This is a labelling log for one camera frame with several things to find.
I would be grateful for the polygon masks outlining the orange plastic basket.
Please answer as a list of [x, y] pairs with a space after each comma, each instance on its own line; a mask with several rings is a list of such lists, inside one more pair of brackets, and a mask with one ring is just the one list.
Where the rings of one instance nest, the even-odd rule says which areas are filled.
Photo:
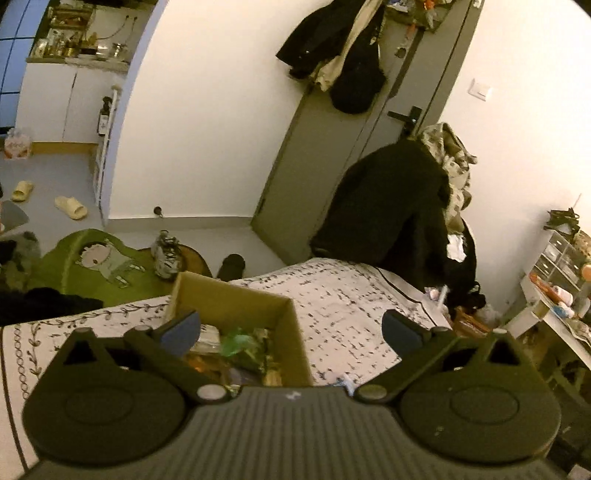
[[467, 338], [483, 338], [492, 331], [487, 325], [480, 323], [474, 316], [466, 313], [462, 307], [456, 308], [453, 330], [458, 335]]

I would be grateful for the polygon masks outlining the dark window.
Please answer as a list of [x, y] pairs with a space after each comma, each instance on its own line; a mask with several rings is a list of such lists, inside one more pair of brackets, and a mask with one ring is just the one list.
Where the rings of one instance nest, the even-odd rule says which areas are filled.
[[15, 126], [26, 58], [45, 15], [48, 1], [10, 0], [1, 2], [0, 81], [1, 131]]

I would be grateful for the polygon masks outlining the right beige slipper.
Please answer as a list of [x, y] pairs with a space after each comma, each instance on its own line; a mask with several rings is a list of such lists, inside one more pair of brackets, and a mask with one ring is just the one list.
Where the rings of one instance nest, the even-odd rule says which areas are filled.
[[87, 217], [87, 208], [75, 197], [58, 196], [54, 200], [55, 207], [74, 221]]

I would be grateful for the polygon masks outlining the clothes hanging on door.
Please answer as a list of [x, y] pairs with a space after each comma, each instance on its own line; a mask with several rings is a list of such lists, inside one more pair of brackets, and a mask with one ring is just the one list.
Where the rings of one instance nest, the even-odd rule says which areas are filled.
[[298, 23], [276, 52], [290, 77], [310, 80], [342, 113], [360, 115], [386, 83], [381, 68], [383, 1], [332, 1]]

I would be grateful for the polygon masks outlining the patterned cloth on pile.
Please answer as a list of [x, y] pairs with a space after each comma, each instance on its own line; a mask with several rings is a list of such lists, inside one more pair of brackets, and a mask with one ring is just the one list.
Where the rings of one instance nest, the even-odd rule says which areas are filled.
[[450, 234], [460, 234], [465, 229], [461, 214], [472, 202], [470, 167], [477, 164], [477, 157], [445, 122], [425, 127], [418, 139], [448, 175], [450, 200], [445, 223]]

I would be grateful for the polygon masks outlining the white kitchen cabinet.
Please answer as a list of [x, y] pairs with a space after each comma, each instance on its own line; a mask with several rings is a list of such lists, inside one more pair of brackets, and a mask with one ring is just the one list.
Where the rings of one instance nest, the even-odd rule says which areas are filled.
[[15, 127], [41, 143], [96, 143], [103, 99], [121, 87], [122, 71], [68, 63], [26, 66]]

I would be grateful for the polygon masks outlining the grey door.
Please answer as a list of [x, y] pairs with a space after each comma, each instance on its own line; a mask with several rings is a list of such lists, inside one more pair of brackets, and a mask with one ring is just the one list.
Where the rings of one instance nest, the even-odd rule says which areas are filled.
[[339, 112], [317, 89], [304, 94], [252, 219], [252, 230], [283, 263], [310, 258], [308, 242], [349, 166], [439, 121], [481, 7], [455, 2], [434, 33], [386, 19], [380, 38], [386, 83], [366, 113]]

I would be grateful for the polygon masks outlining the red white plastic bag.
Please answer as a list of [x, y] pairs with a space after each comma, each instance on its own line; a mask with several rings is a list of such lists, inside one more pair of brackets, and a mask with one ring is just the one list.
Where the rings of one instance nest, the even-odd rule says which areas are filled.
[[25, 160], [31, 156], [32, 142], [26, 133], [12, 128], [4, 140], [3, 150], [9, 160]]

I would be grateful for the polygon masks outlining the beige slipper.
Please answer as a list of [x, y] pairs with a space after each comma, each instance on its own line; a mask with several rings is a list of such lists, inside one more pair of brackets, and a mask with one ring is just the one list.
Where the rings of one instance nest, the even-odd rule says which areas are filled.
[[15, 186], [11, 200], [16, 203], [26, 202], [34, 189], [34, 183], [28, 180], [19, 181]]
[[87, 208], [75, 197], [58, 196], [54, 200], [55, 207], [74, 221], [87, 217]]

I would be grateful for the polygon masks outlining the black shoe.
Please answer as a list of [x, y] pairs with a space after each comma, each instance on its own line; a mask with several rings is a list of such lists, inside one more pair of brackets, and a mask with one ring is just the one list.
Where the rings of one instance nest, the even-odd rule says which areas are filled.
[[232, 253], [222, 260], [216, 278], [223, 282], [242, 279], [245, 272], [245, 259], [242, 255]]

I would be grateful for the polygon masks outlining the clear snack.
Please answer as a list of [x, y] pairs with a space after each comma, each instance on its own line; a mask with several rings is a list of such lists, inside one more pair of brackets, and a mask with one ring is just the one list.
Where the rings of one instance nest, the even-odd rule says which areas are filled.
[[221, 334], [212, 325], [201, 324], [197, 341], [190, 347], [190, 352], [200, 355], [218, 354], [221, 351]]

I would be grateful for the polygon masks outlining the green cartoon floor rug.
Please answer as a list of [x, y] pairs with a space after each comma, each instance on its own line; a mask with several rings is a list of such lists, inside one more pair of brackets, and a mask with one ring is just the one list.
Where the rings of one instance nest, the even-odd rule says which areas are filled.
[[155, 275], [147, 249], [135, 250], [97, 229], [60, 239], [34, 268], [31, 284], [98, 299], [107, 306], [164, 296], [172, 288]]

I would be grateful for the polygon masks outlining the dark green snack packet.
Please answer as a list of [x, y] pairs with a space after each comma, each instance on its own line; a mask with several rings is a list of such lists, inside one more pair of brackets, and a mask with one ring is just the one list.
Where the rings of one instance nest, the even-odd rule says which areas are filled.
[[273, 346], [273, 332], [270, 329], [236, 328], [221, 336], [219, 354], [236, 368], [264, 375], [277, 368]]

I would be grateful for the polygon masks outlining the white drawer organizer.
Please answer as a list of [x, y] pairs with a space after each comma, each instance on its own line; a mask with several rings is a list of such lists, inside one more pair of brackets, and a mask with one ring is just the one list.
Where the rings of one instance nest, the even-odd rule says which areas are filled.
[[586, 283], [582, 275], [586, 263], [586, 257], [559, 232], [545, 230], [531, 272], [549, 284], [576, 293]]

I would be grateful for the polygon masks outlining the black garment on floor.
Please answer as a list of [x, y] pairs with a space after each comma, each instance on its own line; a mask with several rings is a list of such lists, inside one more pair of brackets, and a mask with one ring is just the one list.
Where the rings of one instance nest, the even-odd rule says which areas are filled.
[[71, 316], [103, 308], [98, 299], [65, 295], [52, 288], [1, 292], [1, 326]]

